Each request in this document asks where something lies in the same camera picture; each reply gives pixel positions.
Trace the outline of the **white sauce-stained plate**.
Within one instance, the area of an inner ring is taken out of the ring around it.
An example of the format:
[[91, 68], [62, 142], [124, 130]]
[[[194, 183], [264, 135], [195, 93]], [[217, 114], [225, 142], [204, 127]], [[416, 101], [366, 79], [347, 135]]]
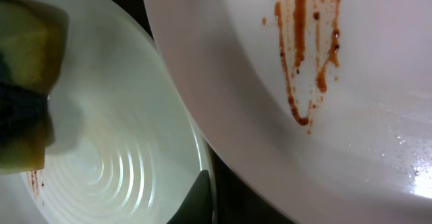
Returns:
[[144, 0], [214, 151], [299, 223], [431, 222], [431, 0]]

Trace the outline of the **white ribbed plate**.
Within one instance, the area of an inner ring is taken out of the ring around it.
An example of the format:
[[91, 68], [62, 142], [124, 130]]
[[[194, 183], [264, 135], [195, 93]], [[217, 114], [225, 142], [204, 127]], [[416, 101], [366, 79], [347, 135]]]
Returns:
[[167, 223], [209, 152], [152, 38], [112, 0], [31, 0], [67, 19], [45, 166], [1, 177], [2, 223]]

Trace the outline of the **yellow green scrub sponge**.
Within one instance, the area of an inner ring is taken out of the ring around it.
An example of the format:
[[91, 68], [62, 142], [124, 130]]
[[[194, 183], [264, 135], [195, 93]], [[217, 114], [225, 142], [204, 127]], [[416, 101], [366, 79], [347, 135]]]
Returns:
[[53, 6], [1, 0], [1, 174], [37, 171], [54, 141], [48, 97], [61, 72], [66, 18]]

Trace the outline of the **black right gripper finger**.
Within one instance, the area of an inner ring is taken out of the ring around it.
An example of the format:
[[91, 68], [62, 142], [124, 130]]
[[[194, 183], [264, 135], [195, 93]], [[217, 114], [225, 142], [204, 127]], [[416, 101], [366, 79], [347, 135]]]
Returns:
[[207, 170], [203, 170], [167, 224], [211, 224], [212, 221], [213, 195], [210, 176]]

